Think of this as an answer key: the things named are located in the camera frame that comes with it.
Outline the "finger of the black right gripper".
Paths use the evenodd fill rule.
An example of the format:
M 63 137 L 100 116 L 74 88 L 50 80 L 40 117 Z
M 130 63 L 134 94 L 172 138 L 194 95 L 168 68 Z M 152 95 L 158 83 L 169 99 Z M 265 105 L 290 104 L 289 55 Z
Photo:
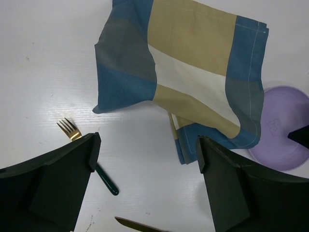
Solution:
M 290 132 L 288 138 L 306 148 L 309 148 L 309 125 Z

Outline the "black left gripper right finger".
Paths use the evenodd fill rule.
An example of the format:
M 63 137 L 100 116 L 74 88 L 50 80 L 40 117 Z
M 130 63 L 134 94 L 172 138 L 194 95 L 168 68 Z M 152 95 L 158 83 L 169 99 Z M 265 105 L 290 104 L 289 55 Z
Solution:
M 309 181 L 245 158 L 212 139 L 197 139 L 217 232 L 306 232 Z

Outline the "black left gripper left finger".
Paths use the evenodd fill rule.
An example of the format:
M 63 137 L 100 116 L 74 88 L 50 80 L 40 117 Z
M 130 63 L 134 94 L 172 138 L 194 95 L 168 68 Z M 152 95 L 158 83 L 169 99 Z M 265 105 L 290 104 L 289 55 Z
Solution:
M 2 232 L 72 232 L 101 138 L 89 133 L 69 144 L 0 171 Z

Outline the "purple plastic plate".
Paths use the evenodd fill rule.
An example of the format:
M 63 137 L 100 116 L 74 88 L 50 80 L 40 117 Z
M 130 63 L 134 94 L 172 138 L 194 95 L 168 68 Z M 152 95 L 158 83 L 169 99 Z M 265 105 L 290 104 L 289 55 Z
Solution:
M 249 149 L 260 164 L 289 171 L 309 159 L 309 150 L 288 134 L 309 124 L 309 97 L 301 90 L 279 86 L 265 91 L 259 143 Z

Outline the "blue beige checked cloth napkin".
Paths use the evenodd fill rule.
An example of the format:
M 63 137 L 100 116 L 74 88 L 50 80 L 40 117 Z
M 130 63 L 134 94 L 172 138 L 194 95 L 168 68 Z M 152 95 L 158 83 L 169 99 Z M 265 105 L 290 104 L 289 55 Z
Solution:
M 268 28 L 194 0 L 114 0 L 95 44 L 94 113 L 151 101 L 169 114 L 181 164 L 198 136 L 228 149 L 261 138 Z

